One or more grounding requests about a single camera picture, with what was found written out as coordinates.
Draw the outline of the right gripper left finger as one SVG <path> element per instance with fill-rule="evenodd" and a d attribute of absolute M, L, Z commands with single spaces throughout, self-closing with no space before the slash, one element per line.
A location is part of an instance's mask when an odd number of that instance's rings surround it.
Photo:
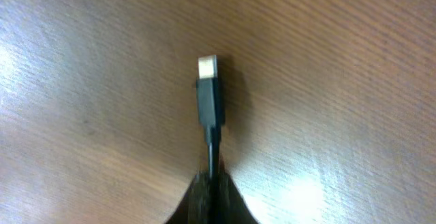
<path fill-rule="evenodd" d="M 211 181 L 207 172 L 198 172 L 165 224 L 211 223 Z"/>

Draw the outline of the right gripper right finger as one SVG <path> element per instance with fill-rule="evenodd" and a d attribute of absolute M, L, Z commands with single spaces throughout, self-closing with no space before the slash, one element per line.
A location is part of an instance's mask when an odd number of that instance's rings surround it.
<path fill-rule="evenodd" d="M 215 222 L 221 224 L 258 224 L 223 162 L 219 164 Z"/>

